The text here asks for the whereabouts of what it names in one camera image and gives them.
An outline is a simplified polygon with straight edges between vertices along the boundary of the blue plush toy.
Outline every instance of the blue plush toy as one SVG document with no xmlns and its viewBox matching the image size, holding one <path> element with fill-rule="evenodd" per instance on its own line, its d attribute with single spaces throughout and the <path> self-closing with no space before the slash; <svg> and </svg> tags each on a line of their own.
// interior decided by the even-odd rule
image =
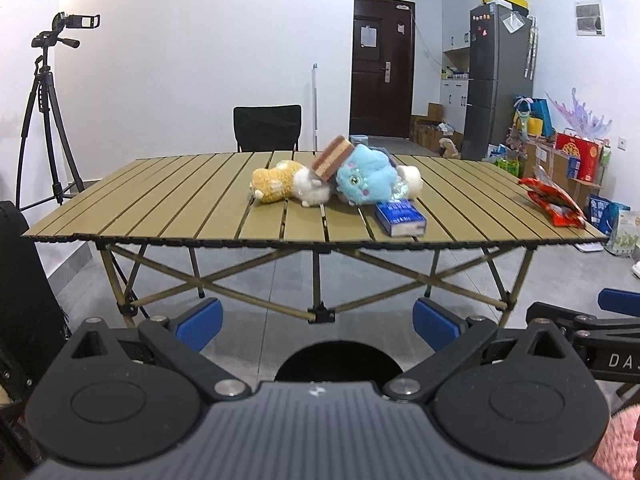
<svg viewBox="0 0 640 480">
<path fill-rule="evenodd" d="M 350 205 L 389 202 L 399 181 L 385 153 L 359 144 L 335 175 L 337 192 Z"/>
</svg>

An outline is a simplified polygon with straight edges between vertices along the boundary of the blue gripper pad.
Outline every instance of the blue gripper pad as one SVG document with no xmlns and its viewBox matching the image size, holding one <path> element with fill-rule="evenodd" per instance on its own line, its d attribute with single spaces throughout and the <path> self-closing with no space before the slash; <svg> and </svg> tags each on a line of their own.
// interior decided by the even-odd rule
<svg viewBox="0 0 640 480">
<path fill-rule="evenodd" d="M 598 305 L 608 312 L 640 317 L 640 294 L 637 292 L 603 288 L 598 295 Z"/>
<path fill-rule="evenodd" d="M 436 352 L 459 338 L 465 326 L 463 319 L 428 298 L 414 304 L 414 330 Z"/>
<path fill-rule="evenodd" d="M 199 352 L 222 329 L 222 317 L 220 300 L 209 298 L 174 319 L 176 323 L 174 327 L 170 327 L 180 341 Z"/>
</svg>

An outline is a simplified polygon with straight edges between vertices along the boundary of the metal bolt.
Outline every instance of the metal bolt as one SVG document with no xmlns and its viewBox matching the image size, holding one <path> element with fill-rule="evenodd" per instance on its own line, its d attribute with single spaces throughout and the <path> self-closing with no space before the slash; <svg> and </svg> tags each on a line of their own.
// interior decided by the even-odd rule
<svg viewBox="0 0 640 480">
<path fill-rule="evenodd" d="M 235 397 L 246 390 L 246 384 L 238 379 L 223 379 L 213 387 L 214 391 L 225 397 Z"/>
<path fill-rule="evenodd" d="M 389 383 L 389 389 L 396 395 L 408 396 L 420 391 L 420 383 L 415 379 L 399 377 Z"/>
</svg>

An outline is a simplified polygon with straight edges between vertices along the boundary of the paper notice on door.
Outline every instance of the paper notice on door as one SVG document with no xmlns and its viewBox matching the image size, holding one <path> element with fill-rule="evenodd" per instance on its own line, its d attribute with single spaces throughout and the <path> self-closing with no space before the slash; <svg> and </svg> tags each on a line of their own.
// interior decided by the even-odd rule
<svg viewBox="0 0 640 480">
<path fill-rule="evenodd" d="M 513 11 L 511 11 L 509 15 L 502 20 L 502 22 L 511 34 L 516 32 L 516 30 L 520 30 L 522 27 L 524 27 L 524 22 L 522 21 L 520 15 L 517 12 Z"/>
<path fill-rule="evenodd" d="M 376 46 L 378 30 L 369 25 L 360 28 L 360 46 Z"/>
</svg>

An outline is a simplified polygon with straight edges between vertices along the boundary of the folding table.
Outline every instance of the folding table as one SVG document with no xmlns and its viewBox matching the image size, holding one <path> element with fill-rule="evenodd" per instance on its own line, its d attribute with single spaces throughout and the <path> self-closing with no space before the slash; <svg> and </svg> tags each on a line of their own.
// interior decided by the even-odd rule
<svg viewBox="0 0 640 480">
<path fill-rule="evenodd" d="M 303 208 L 294 199 L 273 204 L 254 202 L 249 183 L 253 170 L 283 159 L 310 165 L 311 152 L 217 153 L 136 160 L 89 187 L 25 236 L 40 242 L 94 242 L 110 280 L 116 303 L 128 326 L 137 308 L 197 288 L 278 311 L 308 322 L 331 322 L 335 314 L 427 286 L 481 301 L 502 312 L 504 326 L 514 309 L 534 252 L 551 244 L 601 242 L 606 237 L 591 226 L 585 230 L 554 227 L 509 173 L 483 162 L 395 155 L 402 164 L 420 169 L 424 187 L 415 206 L 427 219 L 421 237 L 391 238 L 376 221 L 373 206 L 350 207 L 337 198 L 318 208 Z M 137 253 L 119 244 L 140 246 Z M 193 273 L 188 274 L 145 257 L 148 245 L 185 247 Z M 198 272 L 196 248 L 272 248 L 242 264 L 207 276 Z M 526 248 L 513 288 L 507 290 L 494 260 Z M 450 269 L 438 269 L 442 250 L 479 248 L 482 256 Z M 429 274 L 393 264 L 371 250 L 434 251 Z M 265 301 L 217 282 L 290 254 L 312 255 L 313 293 L 307 310 Z M 336 252 L 411 281 L 390 290 L 326 308 L 321 300 L 321 253 Z M 113 254 L 133 261 L 126 285 L 119 280 Z M 499 298 L 446 281 L 455 274 L 488 264 Z M 131 290 L 140 265 L 184 282 L 134 300 Z"/>
</svg>

